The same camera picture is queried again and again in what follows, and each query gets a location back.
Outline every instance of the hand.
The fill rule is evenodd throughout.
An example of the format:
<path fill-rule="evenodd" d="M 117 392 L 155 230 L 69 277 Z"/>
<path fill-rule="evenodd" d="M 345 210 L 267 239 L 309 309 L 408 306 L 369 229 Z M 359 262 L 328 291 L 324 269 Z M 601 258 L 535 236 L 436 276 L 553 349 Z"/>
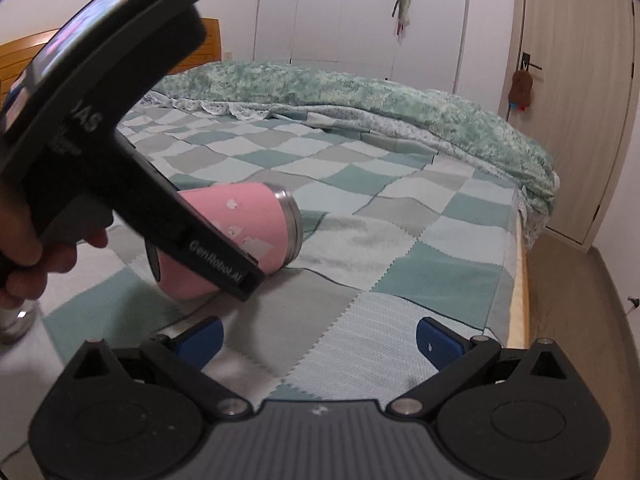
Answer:
<path fill-rule="evenodd" d="M 98 231 L 86 240 L 94 247 L 106 247 L 106 231 Z M 76 264 L 75 246 L 54 243 L 42 247 L 31 223 L 31 212 L 24 196 L 0 182 L 0 252 L 21 266 L 9 275 L 0 288 L 0 308 L 17 308 L 24 300 L 37 300 L 47 286 L 48 272 L 69 272 Z"/>

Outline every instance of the gray plastic base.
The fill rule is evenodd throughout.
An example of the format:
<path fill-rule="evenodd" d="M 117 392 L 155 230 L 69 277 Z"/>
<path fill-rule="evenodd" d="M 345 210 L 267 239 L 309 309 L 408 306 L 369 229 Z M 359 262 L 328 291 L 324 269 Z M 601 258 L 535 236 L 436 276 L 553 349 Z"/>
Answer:
<path fill-rule="evenodd" d="M 218 425 L 166 480 L 469 480 L 418 422 L 375 400 L 266 401 L 254 418 Z"/>

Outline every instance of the door handle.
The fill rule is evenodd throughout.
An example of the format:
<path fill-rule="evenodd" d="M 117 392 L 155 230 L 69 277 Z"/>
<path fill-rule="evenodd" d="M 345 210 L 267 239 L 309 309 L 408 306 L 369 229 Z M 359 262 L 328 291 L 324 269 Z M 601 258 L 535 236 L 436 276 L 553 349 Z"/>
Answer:
<path fill-rule="evenodd" d="M 520 61 L 520 70 L 526 70 L 528 72 L 530 66 L 532 66 L 533 68 L 537 68 L 538 70 L 542 70 L 541 66 L 534 65 L 531 62 L 531 54 L 528 54 L 527 52 L 523 52 L 522 60 Z"/>

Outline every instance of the blue gripper pad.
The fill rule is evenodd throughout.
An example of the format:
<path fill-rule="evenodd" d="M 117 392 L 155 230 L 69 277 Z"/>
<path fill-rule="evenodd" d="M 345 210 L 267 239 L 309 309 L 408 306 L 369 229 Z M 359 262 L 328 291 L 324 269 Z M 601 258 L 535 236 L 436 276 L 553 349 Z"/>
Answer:
<path fill-rule="evenodd" d="M 470 349 L 469 341 L 437 322 L 423 317 L 415 331 L 418 350 L 438 371 L 452 364 Z"/>
<path fill-rule="evenodd" d="M 220 352 L 224 338 L 222 322 L 217 317 L 207 317 L 173 339 L 174 351 L 191 366 L 202 370 Z"/>

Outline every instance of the stainless steel rim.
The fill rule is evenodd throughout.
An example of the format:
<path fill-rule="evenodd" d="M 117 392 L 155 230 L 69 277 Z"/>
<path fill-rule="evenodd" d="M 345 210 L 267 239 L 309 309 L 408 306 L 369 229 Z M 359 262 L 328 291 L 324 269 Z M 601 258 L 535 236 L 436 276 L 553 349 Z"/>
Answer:
<path fill-rule="evenodd" d="M 287 254 L 285 256 L 283 266 L 290 264 L 300 254 L 302 248 L 302 217 L 298 204 L 293 199 L 293 195 L 279 184 L 270 184 L 265 182 L 264 185 L 273 191 L 282 208 L 284 219 L 287 225 L 287 235 L 289 242 L 287 244 Z"/>
<path fill-rule="evenodd" d="M 36 318 L 33 304 L 11 310 L 0 309 L 0 344 L 19 341 L 31 328 Z"/>

